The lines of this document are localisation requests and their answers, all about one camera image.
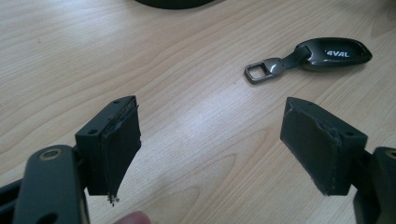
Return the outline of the black round object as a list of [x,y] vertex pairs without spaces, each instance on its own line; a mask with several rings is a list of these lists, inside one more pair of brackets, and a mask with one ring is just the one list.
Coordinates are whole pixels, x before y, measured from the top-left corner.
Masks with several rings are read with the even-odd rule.
[[162,9],[189,9],[200,7],[215,0],[136,0],[137,2],[150,7]]

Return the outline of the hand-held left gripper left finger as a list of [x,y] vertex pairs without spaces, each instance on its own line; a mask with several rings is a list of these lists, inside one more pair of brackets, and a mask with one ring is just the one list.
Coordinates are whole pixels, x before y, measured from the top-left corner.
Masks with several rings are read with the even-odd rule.
[[90,195],[119,201],[120,184],[141,148],[138,104],[134,95],[113,100],[76,134],[82,180]]

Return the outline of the black car key fob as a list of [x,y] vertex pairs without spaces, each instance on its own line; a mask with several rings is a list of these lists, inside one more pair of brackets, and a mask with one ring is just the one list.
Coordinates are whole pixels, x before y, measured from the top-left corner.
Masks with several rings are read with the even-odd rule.
[[297,67],[327,71],[368,63],[372,58],[372,52],[358,40],[319,37],[298,44],[285,58],[269,58],[249,64],[244,74],[251,84],[259,84]]

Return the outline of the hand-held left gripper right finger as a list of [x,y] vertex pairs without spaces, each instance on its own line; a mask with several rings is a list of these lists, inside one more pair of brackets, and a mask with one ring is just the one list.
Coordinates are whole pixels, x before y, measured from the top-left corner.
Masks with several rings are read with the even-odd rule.
[[350,168],[363,154],[368,136],[319,105],[286,100],[280,140],[324,195],[349,192]]

